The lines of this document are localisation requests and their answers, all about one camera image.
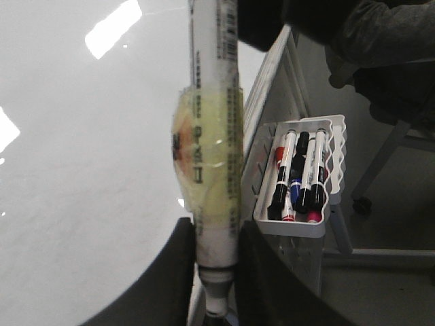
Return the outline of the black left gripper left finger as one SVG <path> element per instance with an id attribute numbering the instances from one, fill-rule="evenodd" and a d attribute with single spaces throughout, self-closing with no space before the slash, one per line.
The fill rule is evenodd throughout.
<path id="1" fill-rule="evenodd" d="M 166 245 L 119 298 L 84 325 L 186 325 L 194 279 L 194 227 L 178 219 Z"/>

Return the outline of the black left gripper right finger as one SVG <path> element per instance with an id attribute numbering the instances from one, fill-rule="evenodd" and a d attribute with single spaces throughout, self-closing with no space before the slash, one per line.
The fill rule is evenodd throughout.
<path id="1" fill-rule="evenodd" d="M 240 325 L 353 325 L 277 257 L 254 221 L 239 234 L 235 299 Z"/>

